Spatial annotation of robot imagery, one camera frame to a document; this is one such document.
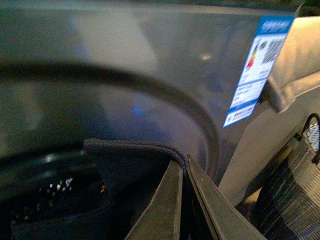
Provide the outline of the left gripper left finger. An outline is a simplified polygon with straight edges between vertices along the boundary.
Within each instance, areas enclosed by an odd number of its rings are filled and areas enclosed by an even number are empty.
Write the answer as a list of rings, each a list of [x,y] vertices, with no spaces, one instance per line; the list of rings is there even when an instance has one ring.
[[[171,161],[147,208],[125,237],[127,240],[180,239],[183,169]]]

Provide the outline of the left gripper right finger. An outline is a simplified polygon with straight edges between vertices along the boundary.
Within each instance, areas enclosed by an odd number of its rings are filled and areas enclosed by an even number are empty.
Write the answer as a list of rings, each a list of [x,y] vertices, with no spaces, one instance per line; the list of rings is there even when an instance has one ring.
[[[219,192],[217,186],[194,161],[188,160],[188,178],[213,240],[264,240],[265,237]]]

